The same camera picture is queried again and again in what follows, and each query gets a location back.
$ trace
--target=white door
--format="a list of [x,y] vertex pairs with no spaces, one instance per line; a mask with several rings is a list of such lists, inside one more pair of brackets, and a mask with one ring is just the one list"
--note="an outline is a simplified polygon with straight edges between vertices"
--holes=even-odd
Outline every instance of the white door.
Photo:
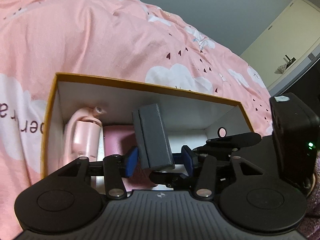
[[296,61],[320,37],[320,12],[303,0],[295,0],[241,55],[269,87],[281,75],[277,68]]

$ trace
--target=pink bedspread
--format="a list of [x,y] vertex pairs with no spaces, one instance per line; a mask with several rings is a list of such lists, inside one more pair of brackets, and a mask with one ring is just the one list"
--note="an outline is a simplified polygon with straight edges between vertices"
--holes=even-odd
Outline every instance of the pink bedspread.
[[258,73],[177,15],[140,0],[0,0],[2,240],[21,231],[15,198],[40,178],[43,118],[56,72],[239,100],[256,132],[272,131],[269,93]]

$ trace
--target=small object on shelf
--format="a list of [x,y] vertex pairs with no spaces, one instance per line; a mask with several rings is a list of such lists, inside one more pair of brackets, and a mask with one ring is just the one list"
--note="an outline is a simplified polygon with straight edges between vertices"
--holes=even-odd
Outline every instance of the small object on shelf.
[[60,158],[60,167],[78,157],[86,156],[96,161],[102,123],[97,117],[105,113],[99,107],[84,107],[77,110],[67,123],[64,138],[64,153]]
[[296,61],[296,58],[293,57],[292,59],[290,59],[287,55],[285,55],[285,57],[289,60],[289,62],[286,64],[286,67],[285,67],[287,69],[288,67],[290,67],[292,65],[293,62]]
[[277,74],[283,74],[285,72],[286,68],[287,68],[287,64],[281,65],[280,67],[277,68],[277,70],[278,70]]

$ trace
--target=gray eraser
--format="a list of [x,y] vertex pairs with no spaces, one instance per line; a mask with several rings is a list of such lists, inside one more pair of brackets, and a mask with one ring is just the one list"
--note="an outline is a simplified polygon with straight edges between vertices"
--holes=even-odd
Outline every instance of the gray eraser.
[[174,169],[173,156],[158,104],[142,106],[138,114],[136,111],[132,113],[132,117],[141,167],[153,171]]

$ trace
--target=open box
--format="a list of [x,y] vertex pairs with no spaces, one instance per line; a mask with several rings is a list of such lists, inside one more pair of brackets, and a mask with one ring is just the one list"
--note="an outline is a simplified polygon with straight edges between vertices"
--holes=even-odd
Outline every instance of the open box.
[[157,85],[105,77],[57,73],[45,115],[41,151],[41,177],[56,171],[64,152],[64,127],[82,107],[102,106],[103,126],[132,125],[132,111],[157,103],[173,153],[183,145],[191,149],[218,137],[253,131],[240,102]]

